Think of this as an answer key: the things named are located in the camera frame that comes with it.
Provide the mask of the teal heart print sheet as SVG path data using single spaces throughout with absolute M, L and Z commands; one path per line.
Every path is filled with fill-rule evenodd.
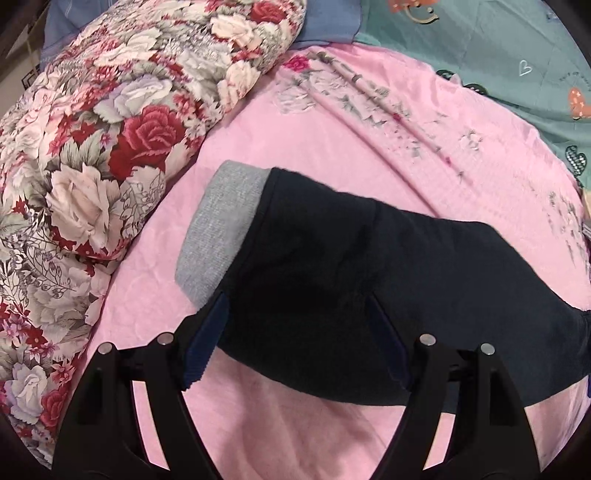
M 365 1 L 356 41 L 429 64 L 504 105 L 590 186 L 590 65 L 544 1 Z

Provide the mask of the dark navy pants grey waistband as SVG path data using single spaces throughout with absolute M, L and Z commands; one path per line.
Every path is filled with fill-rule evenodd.
M 176 265 L 197 308 L 178 333 L 183 382 L 214 349 L 294 390 L 403 405 L 412 349 L 493 345 L 525 405 L 590 372 L 590 315 L 491 226 L 436 219 L 287 170 L 225 162 Z

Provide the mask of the blue plaid pillow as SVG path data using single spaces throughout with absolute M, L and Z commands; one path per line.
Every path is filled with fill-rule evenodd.
M 115 1 L 57 0 L 49 2 L 40 66 L 44 69 L 92 20 Z M 362 2 L 311 0 L 294 48 L 329 43 L 352 43 L 362 23 Z

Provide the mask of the red floral quilt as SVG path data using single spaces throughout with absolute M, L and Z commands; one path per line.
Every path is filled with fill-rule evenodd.
M 119 1 L 1 121 L 1 410 L 41 465 L 112 273 L 303 1 Z

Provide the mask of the pink floral bed sheet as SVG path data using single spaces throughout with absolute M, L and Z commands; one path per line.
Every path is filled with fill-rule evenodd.
M 297 171 L 401 209 L 494 227 L 569 304 L 590 306 L 585 209 L 537 129 L 426 64 L 356 45 L 291 52 L 212 129 L 112 276 L 91 346 L 143 345 L 192 313 L 174 280 L 204 188 L 226 160 Z M 185 394 L 226 479 L 366 479 L 399 407 L 324 401 L 215 352 Z

